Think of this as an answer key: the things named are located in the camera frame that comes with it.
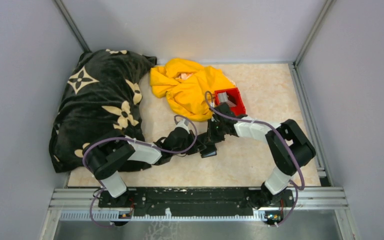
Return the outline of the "red plastic bin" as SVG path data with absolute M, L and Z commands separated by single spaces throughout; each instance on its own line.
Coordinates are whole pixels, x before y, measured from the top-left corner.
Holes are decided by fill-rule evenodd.
M 246 114 L 246 107 L 237 87 L 216 90 L 214 97 L 216 106 L 226 103 L 236 116 Z

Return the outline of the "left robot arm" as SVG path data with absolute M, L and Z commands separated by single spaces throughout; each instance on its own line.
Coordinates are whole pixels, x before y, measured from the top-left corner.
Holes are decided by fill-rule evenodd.
M 129 203 L 130 193 L 119 172 L 135 172 L 168 163 L 175 155 L 192 155 L 204 149 L 203 135 L 176 127 L 167 137 L 143 142 L 113 130 L 83 149 L 84 166 L 106 188 L 118 207 Z

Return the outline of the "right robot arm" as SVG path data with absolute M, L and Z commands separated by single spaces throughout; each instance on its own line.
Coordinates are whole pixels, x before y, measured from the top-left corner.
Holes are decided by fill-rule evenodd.
M 316 156 L 316 150 L 296 121 L 288 119 L 275 125 L 249 116 L 230 116 L 215 107 L 214 114 L 234 122 L 233 128 L 240 138 L 250 138 L 266 143 L 275 167 L 262 184 L 261 199 L 267 206 L 275 206 L 281 200 L 281 191 L 288 185 L 305 189 L 301 167 Z

